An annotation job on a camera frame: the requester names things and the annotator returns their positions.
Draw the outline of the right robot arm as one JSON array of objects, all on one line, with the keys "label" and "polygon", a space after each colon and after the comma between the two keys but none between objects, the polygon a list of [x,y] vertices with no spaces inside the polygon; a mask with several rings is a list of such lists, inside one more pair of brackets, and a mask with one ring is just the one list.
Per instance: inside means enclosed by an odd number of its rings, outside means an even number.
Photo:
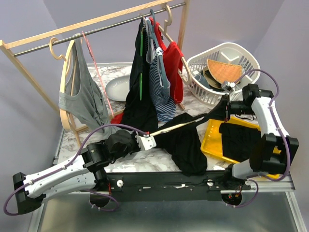
[{"label": "right robot arm", "polygon": [[254,114],[261,132],[249,158],[225,169],[222,177],[225,188],[234,189],[239,182],[256,176],[274,181],[272,176],[278,174],[280,177],[276,181],[281,181],[289,173],[299,141],[291,137],[282,125],[276,111],[275,97],[270,90],[248,84],[242,89],[242,100],[231,101],[229,95],[225,94],[210,111],[210,119],[224,122],[228,122],[232,114]]}]

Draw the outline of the black tank top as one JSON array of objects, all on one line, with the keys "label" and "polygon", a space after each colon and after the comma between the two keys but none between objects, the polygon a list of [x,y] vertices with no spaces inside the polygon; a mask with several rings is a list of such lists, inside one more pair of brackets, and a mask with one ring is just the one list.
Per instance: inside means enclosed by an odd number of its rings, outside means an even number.
[{"label": "black tank top", "polygon": [[212,119],[212,110],[197,116],[183,113],[159,129],[162,130],[189,121],[195,122],[154,137],[156,147],[166,150],[184,175],[204,175],[206,173],[207,158],[200,150],[201,142],[197,126],[209,119]]}]

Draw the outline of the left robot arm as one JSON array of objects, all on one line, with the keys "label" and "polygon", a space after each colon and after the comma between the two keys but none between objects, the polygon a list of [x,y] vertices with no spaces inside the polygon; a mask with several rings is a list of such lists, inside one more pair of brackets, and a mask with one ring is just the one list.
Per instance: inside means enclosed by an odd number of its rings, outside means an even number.
[{"label": "left robot arm", "polygon": [[108,139],[82,145],[77,153],[53,167],[33,174],[13,175],[17,215],[35,211],[56,196],[75,191],[112,190],[105,168],[140,148],[140,135],[119,130]]}]

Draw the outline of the cream wooden hanger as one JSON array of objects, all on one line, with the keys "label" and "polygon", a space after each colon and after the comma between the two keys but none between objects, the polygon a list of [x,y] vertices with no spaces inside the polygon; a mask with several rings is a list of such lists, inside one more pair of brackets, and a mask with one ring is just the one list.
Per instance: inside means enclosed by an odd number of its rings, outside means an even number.
[{"label": "cream wooden hanger", "polygon": [[167,133],[167,132],[170,132],[172,130],[181,128],[183,126],[189,125],[189,124],[191,124],[193,122],[195,122],[195,121],[189,121],[189,122],[186,122],[186,123],[181,123],[181,124],[178,124],[178,125],[175,125],[175,126],[172,126],[172,127],[168,127],[168,128],[162,129],[162,130],[158,130],[156,132],[152,132],[149,135],[150,136],[157,136],[157,135],[160,135],[160,134],[163,134],[163,133]]}]

